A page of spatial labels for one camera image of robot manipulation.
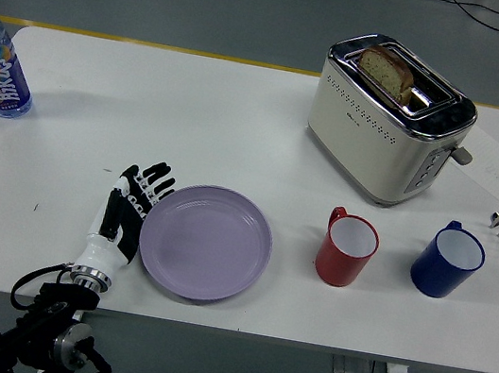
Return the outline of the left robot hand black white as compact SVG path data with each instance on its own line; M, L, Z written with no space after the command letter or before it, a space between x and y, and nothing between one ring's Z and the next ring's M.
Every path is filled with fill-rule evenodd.
M110 280L129 264L137 249L141 228L154 205L174 192L175 179L165 162L140 169L134 164L124 171L90 227L77 268L97 270Z

